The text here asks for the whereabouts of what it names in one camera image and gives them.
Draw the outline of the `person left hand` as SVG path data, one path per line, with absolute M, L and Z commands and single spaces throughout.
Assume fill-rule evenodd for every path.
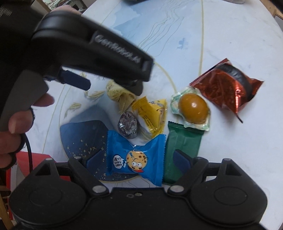
M 8 130 L 1 132 L 1 169 L 9 169 L 16 162 L 16 153 L 24 146 L 22 134 L 29 131 L 34 123 L 34 111 L 16 112 L 8 122 Z

